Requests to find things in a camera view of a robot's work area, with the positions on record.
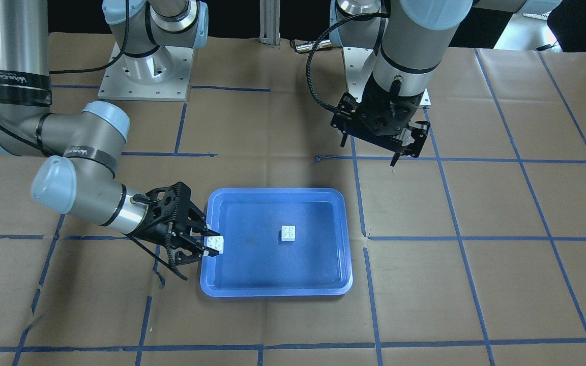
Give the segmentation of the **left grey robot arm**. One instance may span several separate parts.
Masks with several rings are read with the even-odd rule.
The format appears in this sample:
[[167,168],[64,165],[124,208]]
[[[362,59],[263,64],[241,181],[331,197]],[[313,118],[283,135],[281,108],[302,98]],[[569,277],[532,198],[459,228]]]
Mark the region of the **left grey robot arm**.
[[329,38],[371,49],[360,97],[346,92],[332,127],[400,156],[419,157],[430,123],[413,122],[423,93],[473,1],[332,1]]

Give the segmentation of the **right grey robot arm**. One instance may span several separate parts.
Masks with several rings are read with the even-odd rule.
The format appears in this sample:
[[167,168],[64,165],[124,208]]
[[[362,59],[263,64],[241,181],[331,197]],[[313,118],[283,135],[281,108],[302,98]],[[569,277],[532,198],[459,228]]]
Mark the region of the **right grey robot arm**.
[[51,113],[47,2],[0,1],[0,154],[45,158],[31,185],[38,203],[166,249],[165,266],[195,263],[219,251],[219,238],[181,181],[142,193],[116,180],[130,119],[93,101],[79,114]]

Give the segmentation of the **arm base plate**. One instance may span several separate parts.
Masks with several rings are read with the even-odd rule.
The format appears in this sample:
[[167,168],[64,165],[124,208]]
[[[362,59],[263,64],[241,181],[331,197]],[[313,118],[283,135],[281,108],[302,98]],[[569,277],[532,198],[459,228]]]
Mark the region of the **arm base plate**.
[[342,53],[347,90],[357,102],[362,102],[367,81],[374,73],[378,81],[391,82],[395,78],[400,79],[403,97],[418,94],[422,87],[423,93],[421,94],[419,107],[426,109],[432,106],[430,95],[426,88],[433,74],[435,74],[435,69],[430,70],[428,73],[420,74],[398,70],[389,65],[387,61],[379,60],[372,49],[343,48]]
[[142,58],[122,56],[105,70],[101,100],[186,102],[194,50],[161,46]]

